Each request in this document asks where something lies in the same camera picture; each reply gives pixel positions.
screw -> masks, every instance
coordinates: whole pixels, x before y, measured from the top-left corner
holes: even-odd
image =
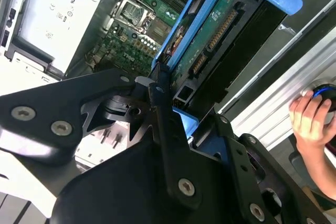
[[[186,195],[186,196],[193,196],[195,194],[195,187],[193,185],[193,183],[191,183],[190,180],[186,179],[186,178],[181,178],[178,181],[178,188],[180,189],[180,191]]]
[[[315,224],[315,222],[312,219],[307,218],[307,224]]]
[[[30,121],[36,116],[36,112],[30,107],[18,106],[12,109],[11,115],[20,121]]]
[[[252,203],[250,205],[250,211],[256,217],[260,222],[263,222],[265,220],[265,215],[262,209],[257,205]]]
[[[160,91],[161,93],[164,93],[164,91],[161,87],[156,87],[156,90]]]
[[[256,141],[253,137],[251,137],[251,136],[249,136],[248,139],[249,139],[250,142],[253,143],[253,144],[256,144],[256,143],[257,143],[257,141]]]
[[[222,121],[223,123],[227,123],[227,120],[226,120],[225,117],[221,116],[220,119],[221,119],[221,121]]]
[[[51,131],[58,136],[68,136],[72,132],[72,126],[66,121],[56,121],[51,125]]]
[[[126,76],[121,76],[120,79],[125,82],[129,82],[130,79],[128,79]]]

motherboard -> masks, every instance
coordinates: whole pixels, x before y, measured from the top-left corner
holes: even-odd
[[[86,55],[94,72],[117,67],[147,76],[180,12],[174,0],[117,0],[106,36]]]

silver metal panel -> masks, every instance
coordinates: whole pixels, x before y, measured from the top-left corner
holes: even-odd
[[[232,121],[236,134],[250,133],[268,149],[292,134],[289,104],[312,81],[336,76],[336,28]]]
[[[24,4],[24,1],[25,0],[10,0],[9,8],[8,8],[8,14],[5,17],[6,22],[7,22],[7,20],[9,20],[9,12],[11,11],[11,9],[15,10],[16,14],[15,14],[15,17],[13,18],[13,20],[11,22],[11,25],[8,25],[8,24],[5,25],[5,30],[7,32],[9,32],[9,35],[8,35],[8,40],[7,40],[6,46],[5,47],[0,46],[0,53],[2,53],[2,54],[4,54],[4,52],[9,49],[10,42],[12,41],[12,38],[14,36],[14,31],[15,31],[16,24],[18,22],[18,16],[19,16],[19,13],[22,10],[22,6]]]
[[[0,222],[13,224],[27,201],[8,195],[0,208]]]
[[[100,0],[27,0],[19,36],[66,72]]]
[[[303,0],[303,8],[293,16],[287,16],[282,24],[271,34],[265,44],[254,55],[253,59],[228,88],[224,97],[215,109],[225,113],[277,60],[283,52],[297,41],[309,25],[328,10],[336,0]]]
[[[44,224],[45,221],[46,217],[33,204],[31,204],[26,213],[22,216],[19,224]]]

white surface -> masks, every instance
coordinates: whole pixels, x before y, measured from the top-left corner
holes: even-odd
[[[0,95],[47,84],[40,75],[34,74],[33,70],[34,68],[27,68],[26,65],[17,62],[11,63],[5,57],[0,57]]]
[[[28,0],[20,36],[66,72],[100,0]]]

metal frame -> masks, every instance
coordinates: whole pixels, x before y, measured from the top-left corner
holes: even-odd
[[[229,121],[214,111],[209,123],[198,128],[203,132],[195,142],[200,138],[202,143],[191,150],[182,119],[171,107],[168,67],[156,65],[150,77],[134,81],[112,69],[0,97],[1,110],[7,111],[0,115],[1,149],[17,158],[2,153],[3,161],[13,164],[2,172],[44,213],[55,204],[51,223],[173,218],[180,223],[276,224],[279,206],[274,209],[274,200],[263,197],[265,188],[281,199],[283,224],[307,218],[328,223],[255,137],[238,139]],[[11,108],[19,104],[33,108],[36,116],[18,120]],[[67,121],[72,132],[56,134],[54,120]],[[115,120],[130,122],[128,148],[77,176],[72,155],[82,137]],[[23,189],[20,179],[33,193]],[[130,201],[137,206],[131,215]]]
[[[290,102],[312,81],[334,79],[336,69],[336,28],[333,28],[296,64],[233,121],[238,134],[253,134],[270,150],[290,134]]]
[[[139,23],[136,26],[134,26],[132,24],[128,24],[127,22],[125,22],[123,19],[120,18],[120,14],[121,14],[123,8],[125,7],[126,3],[130,3],[130,4],[132,4],[132,5],[134,5],[134,6],[138,7],[138,8],[143,9],[142,17],[141,17]],[[118,11],[116,12],[116,14],[113,17],[115,19],[117,19],[118,21],[122,22],[123,24],[127,25],[127,26],[131,26],[131,27],[135,27],[135,28],[141,28],[141,25],[144,22],[144,20],[146,19],[147,14],[148,14],[148,10],[146,10],[145,8],[143,8],[141,5],[138,5],[136,2],[131,1],[131,0],[122,0],[120,2],[120,5],[118,6]]]
[[[228,94],[216,105],[219,113],[227,113],[234,108],[235,103],[244,92],[267,72],[284,54],[298,41],[314,22],[323,17],[336,0],[303,0],[304,6],[300,12],[287,16],[264,45],[254,55],[253,59],[228,87]]]

